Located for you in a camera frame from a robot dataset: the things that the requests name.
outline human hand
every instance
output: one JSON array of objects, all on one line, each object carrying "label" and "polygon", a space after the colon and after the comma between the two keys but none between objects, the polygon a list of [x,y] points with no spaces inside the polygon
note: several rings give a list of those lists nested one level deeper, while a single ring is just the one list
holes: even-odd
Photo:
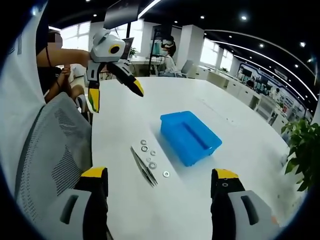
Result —
[{"label": "human hand", "polygon": [[61,74],[63,74],[66,77],[69,77],[71,73],[71,69],[70,67],[64,67],[61,71]]}]

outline computer monitor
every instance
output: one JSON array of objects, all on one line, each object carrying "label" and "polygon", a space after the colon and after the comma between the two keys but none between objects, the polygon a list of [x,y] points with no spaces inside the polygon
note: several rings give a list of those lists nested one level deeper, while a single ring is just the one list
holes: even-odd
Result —
[{"label": "computer monitor", "polygon": [[250,78],[251,75],[252,75],[252,72],[249,71],[248,69],[245,69],[245,68],[244,68],[244,69],[242,70],[242,74]]},{"label": "computer monitor", "polygon": [[152,28],[151,40],[164,40],[171,36],[172,25],[157,25]]},{"label": "computer monitor", "polygon": [[160,43],[156,42],[153,46],[152,55],[160,55]]},{"label": "computer monitor", "polygon": [[125,42],[125,47],[121,59],[127,60],[130,54],[132,43],[134,42],[134,37],[122,39]]},{"label": "computer monitor", "polygon": [[103,27],[114,29],[138,19],[141,0],[120,0],[110,6],[105,13]]}]

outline led light strip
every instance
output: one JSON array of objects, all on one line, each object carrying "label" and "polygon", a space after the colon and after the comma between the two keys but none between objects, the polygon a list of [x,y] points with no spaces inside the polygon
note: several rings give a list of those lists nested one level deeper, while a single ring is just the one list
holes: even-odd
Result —
[{"label": "led light strip", "polygon": [[206,29],[205,31],[208,31],[208,32],[223,32],[223,33],[231,33],[231,34],[239,34],[239,35],[243,35],[243,36],[246,36],[246,37],[250,37],[250,38],[254,38],[254,39],[258,39],[262,42],[265,42],[265,43],[268,43],[270,45],[273,45],[279,49],[281,49],[282,51],[286,52],[287,54],[291,55],[292,57],[294,57],[297,61],[299,61],[305,68],[307,68],[310,73],[313,74],[314,77],[317,76],[317,74],[315,74],[303,61],[301,61],[299,58],[297,58],[295,55],[293,55],[291,52],[289,52],[288,50],[284,49],[283,47],[271,42],[271,41],[268,41],[266,39],[263,39],[263,38],[260,38],[260,37],[257,37],[257,36],[253,36],[253,35],[249,35],[249,34],[246,34],[246,33],[242,33],[242,32],[238,32],[238,31],[229,31],[229,30],[219,30],[219,29]]},{"label": "led light strip", "polygon": [[56,28],[56,27],[53,27],[53,26],[49,26],[49,29],[51,29],[51,30],[55,30],[55,31],[61,31],[61,29],[60,28]]},{"label": "led light strip", "polygon": [[145,15],[150,9],[152,9],[160,1],[161,0],[154,0],[152,3],[150,3],[145,9],[142,10],[142,12],[139,13],[138,19],[142,18],[143,15]]},{"label": "led light strip", "polygon": [[271,73],[271,74],[273,74],[273,75],[275,75],[277,78],[279,78],[281,81],[283,81],[283,82],[285,82],[285,84],[286,85],[288,85],[290,88],[292,88],[295,92],[296,92],[296,94],[298,94],[303,100],[305,100],[304,99],[304,97],[303,96],[301,96],[301,94],[296,90],[296,89],[294,89],[294,87],[293,86],[291,86],[289,83],[287,83],[284,79],[282,79],[281,77],[279,77],[277,74],[275,74],[275,73],[273,73],[272,71],[270,71],[269,69],[266,69],[265,67],[263,67],[263,66],[261,66],[261,65],[259,65],[259,64],[257,64],[257,63],[255,63],[255,62],[253,62],[253,61],[250,61],[250,60],[248,60],[248,59],[245,59],[244,57],[241,57],[241,56],[237,56],[237,55],[234,55],[236,58],[239,58],[239,59],[243,59],[243,60],[245,60],[245,61],[247,61],[247,62],[250,62],[250,63],[252,63],[252,64],[255,64],[255,65],[257,65],[257,66],[259,66],[260,68],[262,68],[262,69],[264,69],[264,70],[266,70],[266,71],[268,71],[269,73]]},{"label": "led light strip", "polygon": [[260,55],[260,56],[262,56],[262,57],[264,57],[264,58],[266,58],[266,59],[268,59],[268,60],[270,60],[270,61],[278,64],[279,66],[281,66],[282,68],[284,68],[285,70],[287,70],[289,73],[291,73],[293,76],[295,76],[295,78],[298,79],[298,80],[300,81],[300,83],[302,83],[303,86],[305,86],[306,89],[308,89],[308,91],[311,93],[311,95],[314,97],[314,99],[315,99],[316,101],[318,101],[316,95],[314,95],[314,93],[310,90],[310,88],[309,88],[297,75],[295,75],[292,71],[290,71],[290,70],[289,70],[288,68],[286,68],[285,66],[281,65],[279,62],[277,62],[277,61],[271,59],[270,57],[267,57],[267,56],[265,56],[265,55],[263,55],[263,54],[261,54],[261,53],[259,53],[259,52],[257,52],[257,51],[253,51],[253,50],[251,50],[251,49],[249,49],[249,48],[246,48],[246,47],[243,47],[243,46],[238,46],[238,45],[231,44],[231,43],[228,43],[228,42],[223,42],[223,41],[212,41],[212,42],[218,43],[218,44],[226,44],[226,45],[234,46],[234,47],[237,47],[237,48],[241,48],[241,49],[244,49],[244,50],[253,52],[253,53],[255,53],[255,54],[258,54],[258,55]]}]

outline black ceiling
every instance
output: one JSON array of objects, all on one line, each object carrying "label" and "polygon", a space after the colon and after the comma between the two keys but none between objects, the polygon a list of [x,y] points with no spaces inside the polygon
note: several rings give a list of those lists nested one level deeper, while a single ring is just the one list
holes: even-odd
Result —
[{"label": "black ceiling", "polygon": [[[103,21],[106,9],[115,2],[117,0],[50,0],[49,23],[57,28],[65,28],[86,21]],[[152,0],[141,0],[140,9],[150,2]],[[162,0],[144,18],[145,21],[159,24],[174,24],[180,27],[193,24],[204,30],[227,30],[256,36],[286,49],[315,73],[317,61],[307,62],[308,59],[316,59],[320,55],[320,33],[317,31],[320,18],[314,4],[311,0],[295,3],[288,0]],[[247,16],[246,21],[241,20],[242,15]],[[211,40],[245,47],[274,59],[297,75],[318,97],[320,87],[319,84],[315,85],[315,75],[283,50],[259,39],[236,33],[206,33],[206,37]],[[306,46],[302,48],[300,42],[305,42]],[[272,71],[279,68],[274,62],[253,52],[221,43],[219,45],[265,68],[269,69],[271,66]],[[291,73],[286,70],[282,72],[291,80],[290,85],[301,95],[308,96],[303,103],[314,111],[317,101],[310,92]]]}]

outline potted plant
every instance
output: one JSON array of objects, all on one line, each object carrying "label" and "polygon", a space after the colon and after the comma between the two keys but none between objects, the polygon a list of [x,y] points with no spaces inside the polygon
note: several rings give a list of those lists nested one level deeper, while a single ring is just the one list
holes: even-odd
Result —
[{"label": "potted plant", "polygon": [[225,67],[220,68],[220,71],[224,72],[224,73],[228,73],[229,72],[228,69],[226,69]]},{"label": "potted plant", "polygon": [[132,58],[133,56],[135,56],[136,54],[137,54],[137,49],[135,48],[135,47],[132,47],[131,49],[130,49],[130,53],[129,53],[129,55],[130,55],[130,58]]},{"label": "potted plant", "polygon": [[320,126],[310,125],[306,120],[289,122],[282,129],[290,132],[288,162],[285,174],[296,169],[295,174],[303,174],[298,191],[309,190],[318,180],[320,173]]}]

